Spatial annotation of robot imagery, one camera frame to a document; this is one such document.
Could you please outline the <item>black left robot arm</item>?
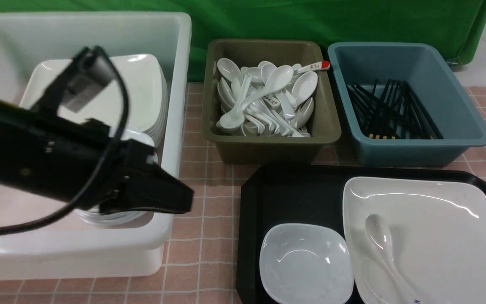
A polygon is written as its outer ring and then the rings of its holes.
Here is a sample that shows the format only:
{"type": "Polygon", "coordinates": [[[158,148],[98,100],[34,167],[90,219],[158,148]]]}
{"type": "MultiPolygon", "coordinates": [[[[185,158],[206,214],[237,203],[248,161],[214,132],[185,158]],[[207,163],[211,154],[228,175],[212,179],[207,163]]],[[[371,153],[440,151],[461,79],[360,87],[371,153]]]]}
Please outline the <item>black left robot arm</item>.
{"type": "Polygon", "coordinates": [[[98,208],[102,214],[191,210],[194,191],[155,163],[154,147],[121,139],[102,160],[112,140],[106,125],[77,124],[0,101],[0,185],[70,203],[102,161],[77,209],[98,208]]]}

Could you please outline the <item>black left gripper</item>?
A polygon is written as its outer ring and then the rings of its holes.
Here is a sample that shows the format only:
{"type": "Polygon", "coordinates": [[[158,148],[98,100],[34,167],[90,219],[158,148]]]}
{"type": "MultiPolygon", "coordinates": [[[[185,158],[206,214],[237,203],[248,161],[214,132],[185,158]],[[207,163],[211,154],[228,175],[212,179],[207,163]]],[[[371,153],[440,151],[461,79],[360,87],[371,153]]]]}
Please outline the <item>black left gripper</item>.
{"type": "Polygon", "coordinates": [[[113,166],[99,190],[99,212],[163,212],[185,214],[194,190],[164,171],[155,161],[155,147],[137,140],[121,141],[113,166]]]}

